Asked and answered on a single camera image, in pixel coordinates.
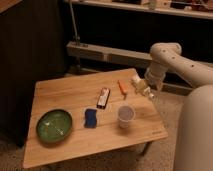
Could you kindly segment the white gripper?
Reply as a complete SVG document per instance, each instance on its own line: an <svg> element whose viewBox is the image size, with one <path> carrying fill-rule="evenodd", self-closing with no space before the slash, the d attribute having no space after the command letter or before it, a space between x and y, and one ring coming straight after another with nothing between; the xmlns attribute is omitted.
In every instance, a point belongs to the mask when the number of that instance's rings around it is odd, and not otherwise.
<svg viewBox="0 0 213 171"><path fill-rule="evenodd" d="M131 78L131 82L135 87L137 93L141 93L144 96L148 96L149 100L155 99L155 95L150 92L150 87L148 86L145 79L141 79L138 75L134 75Z"/></svg>

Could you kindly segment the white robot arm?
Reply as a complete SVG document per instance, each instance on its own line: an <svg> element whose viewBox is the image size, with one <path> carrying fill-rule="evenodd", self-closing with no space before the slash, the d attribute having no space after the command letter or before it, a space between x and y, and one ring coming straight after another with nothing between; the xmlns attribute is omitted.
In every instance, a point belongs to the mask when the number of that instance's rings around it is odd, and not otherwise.
<svg viewBox="0 0 213 171"><path fill-rule="evenodd" d="M152 98L151 87L160 90L171 69L194 88L180 113L173 171L213 171L213 68L181 53L178 43L153 44L144 79L131 80L137 92Z"/></svg>

